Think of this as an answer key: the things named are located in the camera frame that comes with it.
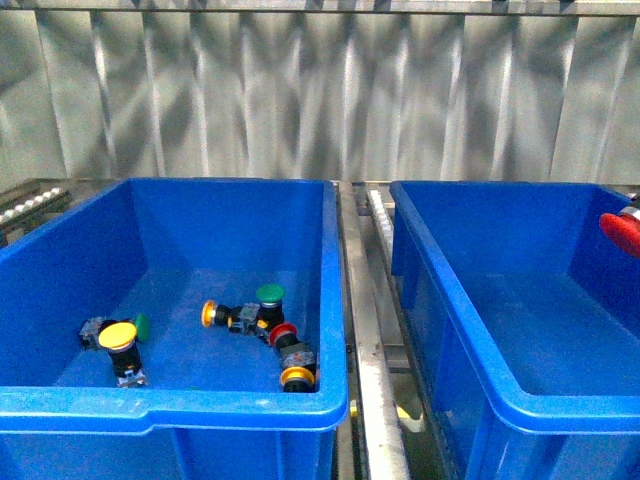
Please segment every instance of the plastic bin rim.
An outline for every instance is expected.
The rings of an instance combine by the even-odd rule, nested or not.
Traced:
[[[420,257],[435,280],[458,338],[495,414],[511,428],[525,433],[640,433],[640,397],[532,395],[522,390],[444,253],[404,189],[405,184],[499,186],[504,185],[504,182],[391,183],[391,194],[396,201],[396,209],[405,218],[405,225]],[[595,184],[517,182],[509,185],[599,189],[629,201],[624,195]]]
[[[144,434],[154,428],[239,428],[244,430],[327,431],[348,412],[337,204],[331,182],[268,179],[126,179],[47,222],[0,250],[0,262],[9,254],[61,228],[75,213],[101,201],[112,191],[144,182],[271,183],[322,185],[322,259],[319,358],[320,390],[311,394],[228,392],[85,387],[0,387],[0,433]],[[164,414],[175,418],[163,418]]]

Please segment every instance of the stainless steel panel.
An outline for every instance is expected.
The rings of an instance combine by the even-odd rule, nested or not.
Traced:
[[[600,180],[634,26],[634,18],[580,20],[551,179]]]
[[[638,0],[0,0],[0,8],[124,11],[309,11],[500,15],[638,15]]]
[[[35,15],[0,14],[0,183],[64,177],[60,139]]]
[[[640,29],[636,28],[629,60],[611,118],[611,137],[606,145],[599,181],[624,184],[635,181],[640,170]]]
[[[640,183],[632,17],[0,11],[0,47],[2,185]]]

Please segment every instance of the yellow object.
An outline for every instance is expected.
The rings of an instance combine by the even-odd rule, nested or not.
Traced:
[[[396,412],[398,413],[398,418],[402,420],[405,420],[405,419],[415,420],[402,407],[396,406]],[[356,418],[358,416],[358,407],[356,406],[355,400],[351,401],[351,405],[349,406],[349,415],[351,416],[351,418]]]
[[[138,330],[132,323],[114,323],[102,331],[98,342],[107,350],[120,350],[133,342],[137,334]]]
[[[200,322],[204,328],[211,326],[211,319],[213,318],[213,310],[215,310],[216,304],[213,300],[207,300],[202,307],[202,314],[200,315]]]
[[[280,375],[280,384],[284,385],[285,383],[287,383],[287,381],[293,380],[296,378],[301,378],[305,380],[309,385],[313,385],[316,381],[316,379],[313,376],[313,373],[311,373],[306,368],[289,367],[284,372],[282,372],[282,375]]]

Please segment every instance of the metal rail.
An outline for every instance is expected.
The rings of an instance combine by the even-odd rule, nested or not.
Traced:
[[[391,289],[391,296],[393,300],[393,304],[396,309],[396,318],[395,321],[398,322],[400,326],[400,331],[402,332],[405,352],[407,353],[408,361],[410,368],[414,371],[418,371],[416,357],[412,350],[411,339],[409,338],[409,332],[407,330],[404,313],[402,311],[402,307],[400,305],[400,299],[398,298],[398,290],[396,286],[395,278],[391,273],[391,257],[393,253],[393,241],[389,241],[389,235],[393,238],[393,225],[389,223],[389,215],[386,210],[386,206],[382,203],[379,191],[375,188],[375,185],[367,186],[367,199],[369,201],[369,208],[371,210],[371,216],[373,219],[373,226],[376,232],[376,239],[378,241],[378,246],[383,251],[383,259],[384,259],[384,270],[387,275],[387,281],[389,282],[389,287]],[[429,427],[432,432],[438,432],[439,426],[435,421],[435,417],[433,411],[431,410],[431,405],[429,399],[424,398],[424,396],[420,392],[426,392],[425,385],[422,383],[422,380],[419,375],[414,375],[414,379],[416,383],[419,385],[418,388],[418,396],[420,397],[420,402],[422,403],[423,411],[425,412],[425,416],[429,422]],[[451,455],[448,451],[448,447],[446,445],[446,441],[443,435],[438,435],[436,433],[436,448],[437,454],[439,456],[438,466],[440,467],[438,471],[439,478],[449,478],[456,479],[458,478],[457,469],[455,467],[454,462],[451,459]]]
[[[350,183],[339,182],[338,193],[345,273],[353,315],[367,477],[371,480],[409,479],[353,188]]]
[[[5,10],[637,16],[637,0],[0,0]]]

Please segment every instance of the electrical component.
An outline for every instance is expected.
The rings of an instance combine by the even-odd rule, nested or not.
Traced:
[[[282,323],[274,327],[269,335],[269,345],[274,347],[280,353],[280,363],[284,372],[300,372],[299,370],[291,370],[291,369],[304,369],[309,372],[311,378],[314,379],[313,382],[306,382],[309,391],[313,391],[313,385],[315,383],[315,374],[316,374],[316,356],[315,353],[311,350],[308,344],[301,342],[298,340],[298,329],[295,325],[291,323]],[[302,376],[298,378],[295,376],[295,382],[304,382],[308,376]],[[293,391],[307,391],[307,390],[297,390],[293,389],[292,386],[289,386],[288,389],[284,390],[285,392],[293,392]]]
[[[280,384],[282,390],[287,393],[311,393],[315,377],[306,368],[291,367],[280,375]]]
[[[260,305],[257,303],[245,303],[242,307],[232,308],[227,320],[229,331],[243,335],[254,333],[259,309]]]
[[[212,323],[221,327],[227,324],[227,318],[230,313],[231,309],[229,307],[219,305],[213,300],[207,300],[204,307],[202,307],[200,322],[204,328],[209,328]]]
[[[285,321],[282,311],[282,299],[284,296],[284,288],[276,283],[268,283],[256,291],[256,297],[260,302],[258,320],[261,320],[258,338],[265,342],[268,341],[268,334],[271,330]]]
[[[146,342],[149,339],[149,319],[143,313],[136,315],[134,318],[127,318],[125,320],[111,320],[105,317],[93,317],[84,322],[82,328],[80,329],[80,333],[78,334],[80,337],[80,345],[84,350],[100,350],[100,342],[98,341],[98,337],[102,333],[102,331],[119,322],[128,322],[136,327],[137,336],[136,339],[139,342]]]
[[[98,337],[100,346],[106,349],[111,357],[118,387],[148,385],[147,377],[142,370],[140,352],[136,346],[137,335],[135,325],[118,322],[109,325]]]

